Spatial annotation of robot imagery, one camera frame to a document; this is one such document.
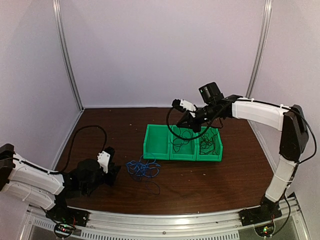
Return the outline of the green bin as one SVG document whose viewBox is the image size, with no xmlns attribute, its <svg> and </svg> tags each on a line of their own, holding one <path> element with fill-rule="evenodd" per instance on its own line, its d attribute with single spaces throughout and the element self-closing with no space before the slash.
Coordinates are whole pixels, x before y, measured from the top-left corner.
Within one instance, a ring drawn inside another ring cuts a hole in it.
<svg viewBox="0 0 320 240">
<path fill-rule="evenodd" d="M 202 136 L 195 140 L 197 145 L 197 162 L 221 162 L 223 144 L 217 128 L 210 127 Z"/>
<path fill-rule="evenodd" d="M 175 125 L 171 125 L 171 130 L 181 138 L 190 139 L 195 137 L 195 133 L 191 129 L 179 128 Z M 175 136 L 174 134 L 169 134 L 170 143 L 170 156 L 169 159 L 172 161 L 196 161 L 196 140 L 183 140 Z"/>
<path fill-rule="evenodd" d="M 147 125 L 143 142 L 143 157 L 148 160 L 169 160 L 169 129 L 166 125 Z"/>
</svg>

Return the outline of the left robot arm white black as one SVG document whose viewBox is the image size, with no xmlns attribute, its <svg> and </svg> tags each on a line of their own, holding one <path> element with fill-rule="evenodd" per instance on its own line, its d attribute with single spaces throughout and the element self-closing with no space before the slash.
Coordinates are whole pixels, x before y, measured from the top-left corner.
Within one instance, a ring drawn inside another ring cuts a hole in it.
<svg viewBox="0 0 320 240">
<path fill-rule="evenodd" d="M 72 218 L 66 200 L 90 196 L 99 186 L 113 186 L 121 166 L 113 162 L 112 147 L 96 159 L 80 161 L 69 172 L 53 171 L 34 164 L 14 151 L 10 143 L 0 147 L 0 190 L 52 211 L 61 222 Z"/>
</svg>

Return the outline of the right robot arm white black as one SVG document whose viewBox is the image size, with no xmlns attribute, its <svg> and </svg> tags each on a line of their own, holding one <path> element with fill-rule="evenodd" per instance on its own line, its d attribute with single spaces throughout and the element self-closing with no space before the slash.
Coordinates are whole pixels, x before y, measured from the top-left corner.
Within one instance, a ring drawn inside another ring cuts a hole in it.
<svg viewBox="0 0 320 240">
<path fill-rule="evenodd" d="M 313 152 L 318 150 L 315 134 L 302 107 L 298 104 L 275 104 L 237 94 L 224 96 L 215 82 L 200 87 L 198 91 L 204 101 L 202 107 L 185 99 L 172 101 L 171 109 L 182 113 L 176 127 L 192 130 L 195 134 L 183 137 L 173 132 L 177 138 L 183 141 L 198 139 L 208 132 L 217 119 L 244 120 L 264 126 L 277 134 L 277 165 L 256 210 L 259 220 L 268 220 L 276 212 L 276 205 L 293 182 L 298 167 L 314 157 L 311 154 L 302 158 L 309 140 L 313 141 Z"/>
</svg>

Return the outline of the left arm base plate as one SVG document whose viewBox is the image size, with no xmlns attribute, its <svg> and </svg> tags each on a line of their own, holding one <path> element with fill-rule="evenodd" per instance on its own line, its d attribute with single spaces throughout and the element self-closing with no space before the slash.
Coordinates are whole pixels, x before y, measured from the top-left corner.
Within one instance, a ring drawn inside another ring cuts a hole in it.
<svg viewBox="0 0 320 240">
<path fill-rule="evenodd" d="M 69 224 L 73 227 L 86 227 L 89 219 L 89 212 L 71 207 L 53 207 L 45 210 L 46 217 L 54 223 Z"/>
</svg>

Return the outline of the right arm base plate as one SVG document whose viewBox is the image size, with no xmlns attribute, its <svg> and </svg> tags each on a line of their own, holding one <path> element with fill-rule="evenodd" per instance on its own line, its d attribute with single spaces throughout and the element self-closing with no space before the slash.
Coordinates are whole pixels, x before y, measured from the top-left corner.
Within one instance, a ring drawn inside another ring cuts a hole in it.
<svg viewBox="0 0 320 240">
<path fill-rule="evenodd" d="M 264 222 L 271 222 L 275 218 L 282 216 L 282 212 L 277 207 L 269 210 L 266 206 L 257 206 L 254 208 L 245 208 L 239 213 L 242 226 L 257 225 Z"/>
</svg>

